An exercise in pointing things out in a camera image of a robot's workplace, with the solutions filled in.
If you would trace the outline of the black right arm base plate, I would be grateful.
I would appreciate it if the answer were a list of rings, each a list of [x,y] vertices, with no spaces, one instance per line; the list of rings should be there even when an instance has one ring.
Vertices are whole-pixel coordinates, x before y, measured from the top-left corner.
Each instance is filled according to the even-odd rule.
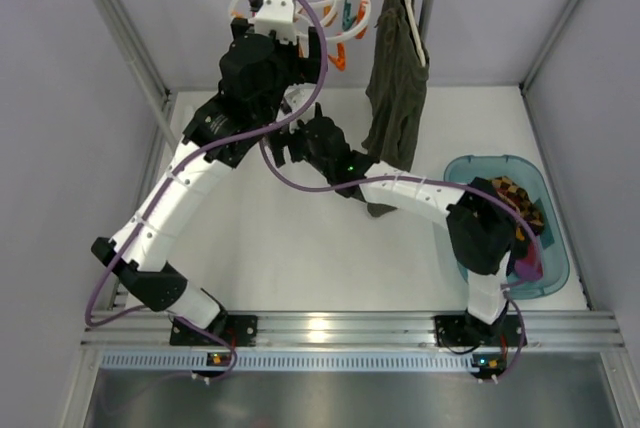
[[[505,315],[493,324],[486,324],[471,315],[448,314],[434,318],[439,347],[517,347],[524,329],[516,315]]]

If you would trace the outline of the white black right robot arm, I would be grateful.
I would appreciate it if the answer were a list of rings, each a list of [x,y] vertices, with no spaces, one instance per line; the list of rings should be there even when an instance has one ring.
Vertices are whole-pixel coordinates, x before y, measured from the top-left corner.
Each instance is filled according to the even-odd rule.
[[[445,228],[457,262],[468,272],[467,308],[454,343],[481,345],[498,337],[508,309],[507,276],[527,249],[518,213],[490,181],[446,184],[396,169],[352,149],[320,109],[310,120],[270,134],[260,150],[272,171],[287,161],[306,162],[329,190],[347,199],[404,210]]]

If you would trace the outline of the red purple striped sock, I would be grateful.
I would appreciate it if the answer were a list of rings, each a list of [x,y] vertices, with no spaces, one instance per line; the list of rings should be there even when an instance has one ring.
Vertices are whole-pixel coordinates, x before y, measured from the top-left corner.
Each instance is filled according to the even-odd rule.
[[[538,281],[543,277],[543,269],[538,260],[537,245],[530,243],[525,256],[510,263],[509,274],[527,282]]]

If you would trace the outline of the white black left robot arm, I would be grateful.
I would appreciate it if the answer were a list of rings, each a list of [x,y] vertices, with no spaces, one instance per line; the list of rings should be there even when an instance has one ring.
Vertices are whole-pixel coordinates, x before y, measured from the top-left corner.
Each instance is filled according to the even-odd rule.
[[[167,170],[131,219],[91,252],[143,307],[219,335],[221,303],[174,268],[169,253],[214,187],[266,134],[294,120],[277,118],[286,91],[321,89],[327,46],[321,24],[307,30],[309,54],[299,52],[294,24],[236,18],[233,40],[220,60],[218,91],[187,123]]]

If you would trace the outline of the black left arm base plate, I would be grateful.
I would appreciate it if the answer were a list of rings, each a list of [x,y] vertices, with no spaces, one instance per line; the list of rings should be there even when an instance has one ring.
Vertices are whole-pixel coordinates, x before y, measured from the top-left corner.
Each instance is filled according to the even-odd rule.
[[[250,347],[255,345],[257,328],[257,316],[232,314],[227,317],[226,324],[218,337],[234,348]],[[219,343],[193,331],[178,320],[172,322],[169,344],[171,346],[219,345]]]

